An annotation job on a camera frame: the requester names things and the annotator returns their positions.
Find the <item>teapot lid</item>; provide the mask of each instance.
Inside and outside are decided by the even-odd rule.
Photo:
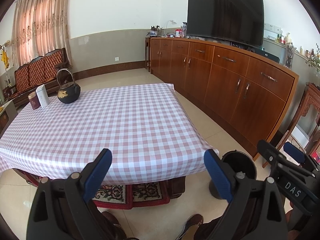
[[[74,85],[73,82],[69,82],[69,83],[67,83],[67,84],[62,85],[60,88],[61,88],[61,89],[65,89],[65,88],[71,87],[71,86],[73,86],[73,85]]]

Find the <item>shoe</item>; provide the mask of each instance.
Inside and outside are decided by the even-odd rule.
[[[202,225],[202,224],[203,224],[203,216],[200,215],[200,214],[193,215],[184,224],[182,232],[180,233],[180,235],[175,240],[181,240],[190,227],[199,226],[199,225]]]
[[[110,212],[108,211],[103,211],[102,212],[102,215],[107,219],[109,220],[116,228],[116,237],[115,239],[126,239],[127,236],[125,234],[125,231],[123,230],[122,226],[120,225],[119,221],[116,219],[116,217],[111,214]]]

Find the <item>gold pattern on teapot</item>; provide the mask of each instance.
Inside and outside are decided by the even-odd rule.
[[[58,98],[65,98],[68,96],[68,93],[65,90],[59,90]]]

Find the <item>blue gripper pad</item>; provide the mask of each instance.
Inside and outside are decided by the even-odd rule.
[[[217,162],[222,161],[220,159],[215,161],[209,150],[204,152],[204,165],[210,174],[212,182],[214,183],[220,197],[226,199],[228,203],[230,203],[233,199],[231,193],[231,183]]]
[[[99,154],[99,156],[96,158],[94,162],[87,164],[89,168],[91,168],[90,167],[91,165],[95,164],[95,166],[93,167],[93,170],[88,175],[88,178],[85,180],[85,183],[84,183],[83,199],[86,203],[88,203],[89,200],[94,198],[94,196],[96,195],[105,175],[107,174],[111,166],[111,163],[112,163],[111,151],[108,149],[103,149],[103,151]]]
[[[297,147],[292,145],[290,142],[286,142],[283,145],[283,150],[295,159],[297,163],[304,163],[306,161],[304,152],[300,151]]]

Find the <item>flat screen tv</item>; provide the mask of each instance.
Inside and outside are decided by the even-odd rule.
[[[260,47],[263,0],[188,0],[187,35]]]

